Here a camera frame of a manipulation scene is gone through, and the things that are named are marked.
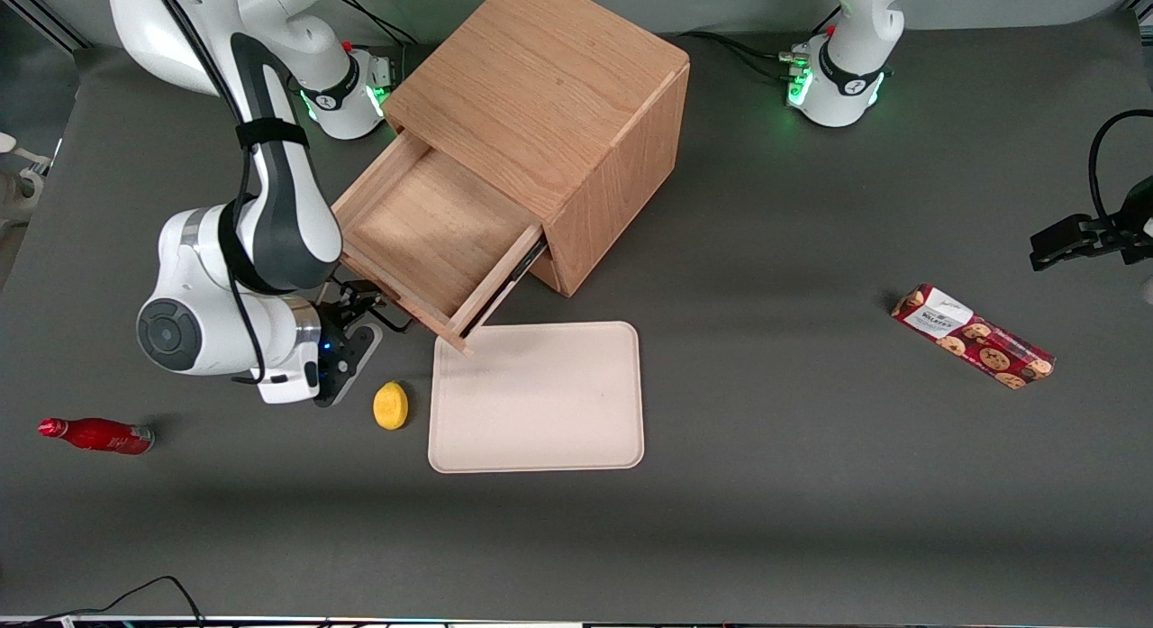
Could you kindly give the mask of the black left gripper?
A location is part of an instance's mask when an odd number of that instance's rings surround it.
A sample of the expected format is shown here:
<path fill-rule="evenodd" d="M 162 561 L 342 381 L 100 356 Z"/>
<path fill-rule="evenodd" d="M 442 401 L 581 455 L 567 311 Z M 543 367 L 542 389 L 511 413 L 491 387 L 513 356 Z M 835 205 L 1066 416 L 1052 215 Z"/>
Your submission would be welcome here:
<path fill-rule="evenodd" d="M 1061 262 L 1121 254 L 1121 262 L 1136 264 L 1152 258 L 1152 177 L 1132 186 L 1116 213 L 1107 214 L 1099 180 L 1094 180 L 1094 209 L 1103 232 L 1093 229 L 1088 214 L 1071 214 L 1030 237 L 1032 268 L 1042 271 Z"/>

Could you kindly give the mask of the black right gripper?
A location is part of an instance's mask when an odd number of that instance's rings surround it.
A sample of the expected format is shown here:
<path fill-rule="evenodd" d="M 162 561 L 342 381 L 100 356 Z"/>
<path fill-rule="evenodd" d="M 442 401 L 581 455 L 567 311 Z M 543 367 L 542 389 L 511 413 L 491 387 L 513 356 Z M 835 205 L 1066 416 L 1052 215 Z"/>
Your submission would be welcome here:
<path fill-rule="evenodd" d="M 351 325 L 366 313 L 366 307 L 379 307 L 383 292 L 370 280 L 342 280 L 340 301 L 326 301 L 325 323 Z M 362 366 L 372 357 L 383 336 L 375 323 L 357 323 L 351 328 L 322 328 L 316 374 L 318 393 L 314 404 L 331 407 L 341 402 L 342 395 L 357 380 Z"/>

